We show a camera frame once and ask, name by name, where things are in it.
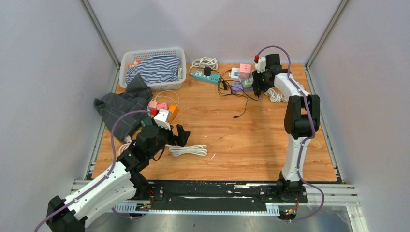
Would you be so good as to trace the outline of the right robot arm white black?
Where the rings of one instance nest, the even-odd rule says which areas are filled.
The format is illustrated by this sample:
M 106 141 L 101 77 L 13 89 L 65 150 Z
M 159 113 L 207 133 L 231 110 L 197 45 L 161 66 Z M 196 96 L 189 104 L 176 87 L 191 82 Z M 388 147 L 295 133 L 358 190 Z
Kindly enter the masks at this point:
M 287 157 L 276 183 L 274 194 L 288 202 L 303 192 L 303 166 L 310 141 L 320 126 L 320 97 L 304 90 L 289 69 L 282 68 L 279 54 L 256 55 L 252 72 L 255 96 L 274 87 L 285 100 L 287 108 L 284 128 L 289 136 Z

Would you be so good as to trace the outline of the light pink usb charger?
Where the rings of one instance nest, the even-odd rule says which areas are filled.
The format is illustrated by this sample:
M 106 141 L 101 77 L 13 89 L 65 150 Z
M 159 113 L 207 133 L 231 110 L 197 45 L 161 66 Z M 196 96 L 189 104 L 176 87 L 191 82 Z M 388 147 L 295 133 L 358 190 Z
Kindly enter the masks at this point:
M 158 102 L 157 101 L 150 101 L 149 103 L 148 103 L 148 109 L 149 110 L 156 110 L 157 109 L 157 106 L 158 106 Z

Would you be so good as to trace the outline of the dark green cube socket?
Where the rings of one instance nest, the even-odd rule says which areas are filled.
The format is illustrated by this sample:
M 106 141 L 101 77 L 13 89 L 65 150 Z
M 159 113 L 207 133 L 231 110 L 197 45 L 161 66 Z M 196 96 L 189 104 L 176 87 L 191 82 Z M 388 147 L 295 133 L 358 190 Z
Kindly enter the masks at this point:
M 153 121 L 152 118 L 147 117 L 141 120 L 141 126 L 145 127 L 145 126 L 149 126 L 149 125 L 153 125 Z

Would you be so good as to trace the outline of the orange power strip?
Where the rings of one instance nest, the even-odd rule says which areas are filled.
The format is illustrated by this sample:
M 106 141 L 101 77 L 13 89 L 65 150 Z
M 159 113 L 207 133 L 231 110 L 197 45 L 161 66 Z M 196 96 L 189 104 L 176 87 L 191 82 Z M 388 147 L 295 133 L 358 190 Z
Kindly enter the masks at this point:
M 178 106 L 177 105 L 171 105 L 168 108 L 168 111 L 171 113 L 170 118 L 169 118 L 169 123 L 172 123 L 177 117 L 177 114 L 178 114 L 178 111 L 179 111 Z

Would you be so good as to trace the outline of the purple power strip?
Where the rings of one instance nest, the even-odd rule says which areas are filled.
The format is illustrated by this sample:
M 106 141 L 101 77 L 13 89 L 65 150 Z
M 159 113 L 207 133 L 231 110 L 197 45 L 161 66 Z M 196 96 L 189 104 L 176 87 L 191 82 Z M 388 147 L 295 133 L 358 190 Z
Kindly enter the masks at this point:
M 237 92 L 253 92 L 253 87 L 243 88 L 240 82 L 232 82 L 231 86 L 232 86 L 232 90 L 237 91 Z

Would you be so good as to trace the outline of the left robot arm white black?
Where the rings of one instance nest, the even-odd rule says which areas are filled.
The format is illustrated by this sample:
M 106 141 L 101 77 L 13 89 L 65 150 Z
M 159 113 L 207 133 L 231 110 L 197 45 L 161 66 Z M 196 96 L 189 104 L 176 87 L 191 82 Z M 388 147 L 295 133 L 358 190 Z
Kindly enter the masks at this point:
M 144 199 L 148 194 L 148 180 L 141 171 L 154 156 L 167 145 L 184 147 L 191 132 L 182 125 L 172 130 L 157 125 L 142 130 L 108 167 L 108 169 L 75 193 L 48 203 L 46 224 L 53 232 L 83 232 L 105 212 L 119 203 L 135 198 Z

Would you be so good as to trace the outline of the green small adapter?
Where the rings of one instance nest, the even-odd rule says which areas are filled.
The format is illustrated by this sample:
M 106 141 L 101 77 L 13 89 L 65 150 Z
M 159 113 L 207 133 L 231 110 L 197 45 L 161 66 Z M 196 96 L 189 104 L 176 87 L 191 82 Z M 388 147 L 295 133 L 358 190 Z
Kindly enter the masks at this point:
M 247 79 L 243 82 L 243 88 L 251 88 L 253 84 L 253 80 Z

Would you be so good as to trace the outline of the pink cube adapter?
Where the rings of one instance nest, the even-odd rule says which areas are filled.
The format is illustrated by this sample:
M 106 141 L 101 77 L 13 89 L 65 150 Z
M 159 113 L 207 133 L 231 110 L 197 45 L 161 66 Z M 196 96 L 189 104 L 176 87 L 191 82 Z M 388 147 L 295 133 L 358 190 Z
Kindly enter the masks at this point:
M 168 104 L 165 103 L 165 102 L 163 102 L 163 103 L 158 103 L 156 109 L 157 109 L 158 111 L 161 110 L 161 109 L 168 110 Z

